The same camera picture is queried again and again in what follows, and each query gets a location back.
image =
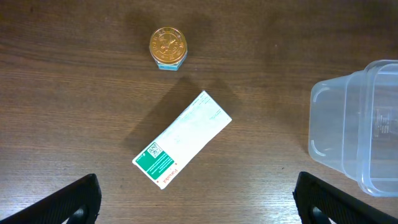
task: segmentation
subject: wooden table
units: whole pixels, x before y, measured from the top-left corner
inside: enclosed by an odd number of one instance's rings
[[[89,173],[97,223],[300,223],[305,170],[398,217],[308,155],[316,82],[397,58],[394,1],[0,3],[0,219]],[[150,56],[179,28],[177,72]],[[206,90],[233,118],[165,189],[131,160]]]

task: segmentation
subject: green label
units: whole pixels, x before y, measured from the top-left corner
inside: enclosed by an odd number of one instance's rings
[[[174,160],[154,142],[138,157],[136,162],[156,180],[174,163]]]

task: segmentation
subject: barcode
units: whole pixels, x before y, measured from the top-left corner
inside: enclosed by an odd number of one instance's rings
[[[156,144],[153,143],[147,150],[151,156],[156,158],[163,150]]]

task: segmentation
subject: plastic container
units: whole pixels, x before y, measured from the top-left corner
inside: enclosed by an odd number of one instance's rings
[[[398,197],[398,60],[317,83],[308,150],[367,194]]]

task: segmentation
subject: round container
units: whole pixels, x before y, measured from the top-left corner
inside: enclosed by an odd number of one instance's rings
[[[158,29],[150,37],[149,50],[159,69],[178,70],[188,54],[187,41],[172,27]]]

